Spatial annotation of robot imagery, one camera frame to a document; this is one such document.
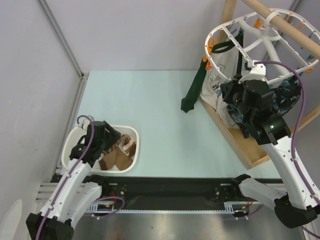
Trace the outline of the brown socks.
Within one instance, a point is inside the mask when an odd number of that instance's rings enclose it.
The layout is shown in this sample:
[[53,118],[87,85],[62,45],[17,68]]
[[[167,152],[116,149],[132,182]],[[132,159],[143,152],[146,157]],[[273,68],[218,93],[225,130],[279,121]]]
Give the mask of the brown socks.
[[120,171],[128,169],[133,164],[132,157],[137,150],[137,143],[127,134],[121,136],[121,142],[112,152],[105,152],[99,160],[101,170],[111,170],[117,167]]

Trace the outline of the white round clip hanger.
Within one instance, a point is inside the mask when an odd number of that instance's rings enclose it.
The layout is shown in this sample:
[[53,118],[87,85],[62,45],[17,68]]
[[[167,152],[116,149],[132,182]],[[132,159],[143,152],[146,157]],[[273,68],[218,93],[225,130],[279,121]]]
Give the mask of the white round clip hanger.
[[[281,31],[276,26],[270,25],[269,21],[274,16],[284,16],[284,14],[282,14],[284,13],[282,12],[282,10],[280,10],[280,12],[278,12],[277,10],[272,10],[272,12],[273,14],[269,15],[267,17],[267,20],[265,20],[257,12],[252,12],[247,15],[232,19],[230,21],[227,21],[226,23],[218,25],[207,35],[204,43],[204,54],[210,61],[210,65],[212,66],[211,69],[220,77],[220,79],[223,82],[228,83],[232,80],[232,77],[230,75],[226,75],[222,71],[222,68],[218,66],[216,59],[212,56],[214,51],[214,41],[212,40],[212,37],[218,31],[221,31],[226,34],[226,37],[231,41],[234,48],[237,49],[237,51],[241,54],[242,59],[246,62],[250,60],[258,61],[257,59],[252,58],[251,53],[256,52],[257,50],[261,50],[262,48],[265,48],[265,53],[268,55],[270,61],[280,62],[281,60],[274,46],[274,42],[280,43],[284,48],[287,49],[289,55],[299,62],[299,68],[296,70],[298,74],[307,72],[320,62],[320,59],[317,59],[312,54],[311,55],[313,56],[313,58],[311,60],[305,60],[304,58],[302,58],[299,52],[296,51],[289,44],[289,42],[280,35]],[[308,30],[310,30],[311,35],[316,36],[317,40],[319,40],[320,32],[299,14],[297,15],[297,17],[300,17],[300,19],[297,19],[300,21],[300,24],[305,26]],[[253,41],[251,44],[247,46],[242,47],[240,43],[236,40],[236,37],[229,31],[230,26],[234,24],[238,25],[242,30],[244,30],[245,34],[255,37],[255,41]],[[275,85],[277,83],[279,84],[283,82],[285,79],[288,79],[294,75],[292,72],[290,72],[287,68],[285,68],[282,65],[277,64],[275,66],[275,69],[278,72],[277,77],[268,79],[265,76],[262,79],[262,81],[266,82],[268,85]]]

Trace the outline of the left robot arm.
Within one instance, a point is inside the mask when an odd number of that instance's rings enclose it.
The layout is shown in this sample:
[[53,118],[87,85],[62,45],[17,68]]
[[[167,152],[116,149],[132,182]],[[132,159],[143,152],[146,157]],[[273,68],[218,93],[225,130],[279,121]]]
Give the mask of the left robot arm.
[[89,120],[86,134],[70,153],[66,170],[39,213],[30,213],[26,226],[33,240],[70,240],[77,223],[96,201],[116,200],[108,179],[88,175],[96,159],[115,146],[121,133],[106,121]]

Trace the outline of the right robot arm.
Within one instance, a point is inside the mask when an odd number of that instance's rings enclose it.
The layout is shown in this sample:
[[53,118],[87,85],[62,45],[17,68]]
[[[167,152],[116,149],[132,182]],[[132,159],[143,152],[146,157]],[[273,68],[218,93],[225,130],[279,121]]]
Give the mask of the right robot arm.
[[274,91],[262,80],[232,80],[220,89],[223,101],[268,154],[285,186],[280,191],[243,174],[234,179],[231,196],[237,201],[245,197],[259,201],[290,229],[315,220],[320,213],[320,190],[292,146],[294,138],[287,123],[274,109]]

